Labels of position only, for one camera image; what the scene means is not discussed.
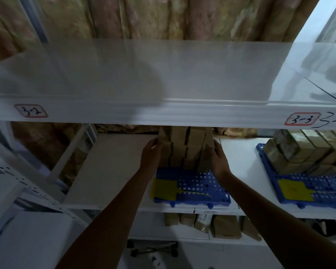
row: floor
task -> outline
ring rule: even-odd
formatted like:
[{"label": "floor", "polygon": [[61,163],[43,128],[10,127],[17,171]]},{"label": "floor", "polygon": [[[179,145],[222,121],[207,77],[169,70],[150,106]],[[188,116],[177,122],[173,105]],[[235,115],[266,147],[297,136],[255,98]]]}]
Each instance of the floor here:
[{"label": "floor", "polygon": [[179,243],[178,257],[168,253],[122,255],[118,269],[282,269],[272,251],[265,246]]}]

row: blue plastic pallet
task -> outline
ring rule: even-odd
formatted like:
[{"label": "blue plastic pallet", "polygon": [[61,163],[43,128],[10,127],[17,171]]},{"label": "blue plastic pallet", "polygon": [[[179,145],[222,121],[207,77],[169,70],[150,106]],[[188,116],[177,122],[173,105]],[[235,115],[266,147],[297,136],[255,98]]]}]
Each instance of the blue plastic pallet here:
[{"label": "blue plastic pallet", "polygon": [[212,209],[215,205],[229,206],[231,203],[228,192],[220,187],[212,172],[200,173],[180,168],[158,168],[157,179],[177,180],[178,188],[186,191],[209,194],[209,196],[194,193],[178,193],[175,201],[155,197],[154,203],[167,202],[174,208],[175,204],[207,205]]},{"label": "blue plastic pallet", "polygon": [[[281,204],[296,204],[300,209],[310,205],[314,207],[328,207],[336,209],[336,175],[335,176],[306,176],[304,174],[278,175],[271,165],[268,157],[263,151],[265,144],[259,143],[256,149],[259,152],[261,161],[265,167],[266,173],[275,190],[276,196]],[[284,197],[278,180],[289,179],[293,181],[304,182],[306,188],[314,191],[330,191],[331,193],[313,193],[314,202],[288,200]]]}]

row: label with red border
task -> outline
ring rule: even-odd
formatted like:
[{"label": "label with red border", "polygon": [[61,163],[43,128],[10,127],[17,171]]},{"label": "label with red border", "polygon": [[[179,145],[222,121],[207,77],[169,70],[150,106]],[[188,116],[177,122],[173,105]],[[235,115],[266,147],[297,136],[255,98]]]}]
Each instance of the label with red border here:
[{"label": "label with red border", "polygon": [[15,104],[14,107],[17,111],[26,118],[47,118],[46,111],[43,107],[36,104]]},{"label": "label with red border", "polygon": [[286,126],[311,126],[321,116],[319,112],[295,112],[287,118]]}]

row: yellow tag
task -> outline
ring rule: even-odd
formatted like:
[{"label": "yellow tag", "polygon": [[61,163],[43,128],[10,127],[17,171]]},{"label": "yellow tag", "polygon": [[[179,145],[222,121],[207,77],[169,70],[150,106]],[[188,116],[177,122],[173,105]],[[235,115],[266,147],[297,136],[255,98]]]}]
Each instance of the yellow tag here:
[{"label": "yellow tag", "polygon": [[314,193],[315,191],[306,188],[302,181],[280,179],[278,180],[278,183],[286,199],[297,201],[314,201],[311,193]]},{"label": "yellow tag", "polygon": [[175,201],[178,193],[178,182],[175,180],[154,179],[152,196],[165,200]]}]

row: forearm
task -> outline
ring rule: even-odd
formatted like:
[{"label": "forearm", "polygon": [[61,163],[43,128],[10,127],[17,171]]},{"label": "forearm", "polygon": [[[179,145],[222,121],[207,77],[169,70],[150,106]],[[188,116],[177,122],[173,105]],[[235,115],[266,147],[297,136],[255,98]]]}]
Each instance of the forearm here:
[{"label": "forearm", "polygon": [[138,170],[72,244],[56,269],[116,268],[152,176],[150,171]]},{"label": "forearm", "polygon": [[285,268],[336,268],[336,245],[230,172],[219,183],[249,217]]}]

